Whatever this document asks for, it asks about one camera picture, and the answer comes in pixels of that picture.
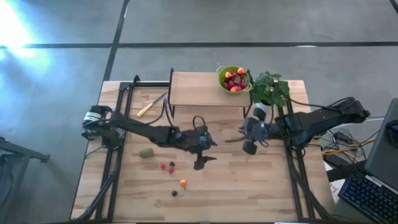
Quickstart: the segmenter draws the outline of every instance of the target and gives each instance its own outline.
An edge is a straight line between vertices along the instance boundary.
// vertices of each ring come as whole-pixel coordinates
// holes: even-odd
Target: knife
[[[146,106],[144,109],[140,110],[140,112],[138,112],[137,116],[140,118],[147,110],[149,110],[149,108],[151,108],[151,107],[154,106],[157,102],[159,102],[166,94],[167,94],[167,92],[164,92],[163,94],[161,94],[161,96],[158,97],[155,101],[153,101],[151,104],[149,104],[148,106]]]

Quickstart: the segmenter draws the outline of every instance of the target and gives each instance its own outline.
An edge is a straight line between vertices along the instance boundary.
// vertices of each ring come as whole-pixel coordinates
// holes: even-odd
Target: keyboard
[[[338,196],[378,223],[398,224],[398,195],[354,172]]]

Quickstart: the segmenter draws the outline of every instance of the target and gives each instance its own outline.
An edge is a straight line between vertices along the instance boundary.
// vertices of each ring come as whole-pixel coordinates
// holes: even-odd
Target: wooden knife handle
[[[151,108],[154,104],[151,103],[148,106],[146,106],[144,109],[142,109],[140,112],[138,112],[137,116],[140,118],[149,108]]]

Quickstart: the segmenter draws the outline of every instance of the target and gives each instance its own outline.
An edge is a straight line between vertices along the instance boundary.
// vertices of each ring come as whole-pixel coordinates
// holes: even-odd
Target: bowl of strawberries
[[[241,93],[251,90],[249,74],[242,67],[220,66],[217,68],[217,73],[220,86],[227,92]]]

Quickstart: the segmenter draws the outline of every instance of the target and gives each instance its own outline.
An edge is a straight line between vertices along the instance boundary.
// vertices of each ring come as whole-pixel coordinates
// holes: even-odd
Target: kiwi
[[[152,148],[145,148],[139,151],[139,157],[143,159],[151,158],[154,156],[154,150]]]

